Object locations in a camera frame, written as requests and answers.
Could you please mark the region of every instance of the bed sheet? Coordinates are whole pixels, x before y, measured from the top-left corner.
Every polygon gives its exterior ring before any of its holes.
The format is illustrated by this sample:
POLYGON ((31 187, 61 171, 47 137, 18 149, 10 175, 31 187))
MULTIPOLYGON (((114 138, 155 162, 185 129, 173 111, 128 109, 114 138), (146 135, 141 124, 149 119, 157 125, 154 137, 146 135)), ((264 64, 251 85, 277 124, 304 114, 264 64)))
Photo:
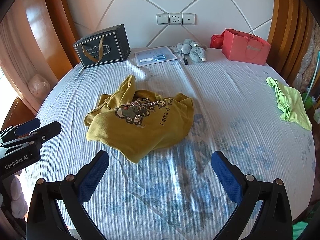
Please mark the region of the bed sheet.
MULTIPOLYGON (((49 94, 37 117, 42 126, 60 122, 62 132, 43 145, 42 159, 25 169, 29 194, 38 178, 56 181, 76 174, 105 150, 110 165, 84 207, 107 239, 213 239, 236 207, 211 168, 212 152, 221 150, 244 174, 270 182, 281 178, 293 219, 308 206, 315 176, 312 133, 280 119, 266 78, 285 82, 270 66, 228 61, 220 50, 208 49, 205 63, 186 66, 177 55, 175 61, 137 68, 136 51, 126 62, 78 65, 49 94), (116 91, 129 74, 137 89, 164 97, 181 92, 194 102, 189 134, 138 164, 100 142, 88 142, 83 123, 99 96, 116 91)), ((242 236, 250 232, 260 205, 242 236)))

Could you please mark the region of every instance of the black gift box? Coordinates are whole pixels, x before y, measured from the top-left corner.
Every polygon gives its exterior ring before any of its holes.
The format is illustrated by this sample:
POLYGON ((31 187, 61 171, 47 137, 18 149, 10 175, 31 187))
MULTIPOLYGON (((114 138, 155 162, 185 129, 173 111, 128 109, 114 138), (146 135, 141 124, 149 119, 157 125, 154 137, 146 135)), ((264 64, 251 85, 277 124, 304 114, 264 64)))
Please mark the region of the black gift box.
POLYGON ((124 25, 106 28, 73 44, 84 68, 127 60, 130 54, 124 25))

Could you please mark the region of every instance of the gold ribbon handle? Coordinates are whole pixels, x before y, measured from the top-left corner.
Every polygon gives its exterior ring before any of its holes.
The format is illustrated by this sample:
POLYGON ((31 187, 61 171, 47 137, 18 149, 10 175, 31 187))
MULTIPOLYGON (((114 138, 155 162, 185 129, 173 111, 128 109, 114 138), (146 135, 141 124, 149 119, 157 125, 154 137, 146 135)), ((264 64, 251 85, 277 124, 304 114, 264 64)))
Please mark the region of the gold ribbon handle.
POLYGON ((103 39, 104 37, 101 38, 100 42, 99 42, 99 59, 95 59, 94 57, 92 57, 84 48, 83 44, 81 45, 82 47, 82 51, 83 54, 89 59, 92 60, 95 63, 98 63, 100 60, 102 60, 103 57, 103 39))

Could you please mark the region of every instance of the light blue scissors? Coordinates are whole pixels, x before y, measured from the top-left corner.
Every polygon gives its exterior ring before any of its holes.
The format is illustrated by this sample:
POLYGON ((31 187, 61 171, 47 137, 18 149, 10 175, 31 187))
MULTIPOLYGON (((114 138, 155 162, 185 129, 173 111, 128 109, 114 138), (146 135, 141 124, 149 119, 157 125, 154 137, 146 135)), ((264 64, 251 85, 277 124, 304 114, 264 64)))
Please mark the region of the light blue scissors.
POLYGON ((150 58, 145 58, 145 59, 141 59, 140 63, 142 62, 146 62, 146 61, 151 61, 151 60, 155 60, 155 61, 164 61, 166 60, 167 57, 165 55, 157 55, 155 57, 150 57, 150 58))

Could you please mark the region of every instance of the mustard yellow garment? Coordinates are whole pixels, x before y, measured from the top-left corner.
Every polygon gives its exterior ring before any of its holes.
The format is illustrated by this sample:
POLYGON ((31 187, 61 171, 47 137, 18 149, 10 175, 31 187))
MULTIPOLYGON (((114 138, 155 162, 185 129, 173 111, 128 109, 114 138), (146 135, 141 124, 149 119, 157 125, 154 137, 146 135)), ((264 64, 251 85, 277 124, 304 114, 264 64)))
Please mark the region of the mustard yellow garment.
POLYGON ((193 123, 192 99, 179 93, 163 98, 136 90, 135 77, 128 76, 112 95, 101 95, 98 108, 84 119, 86 138, 118 149, 138 163, 150 151, 181 141, 193 123))

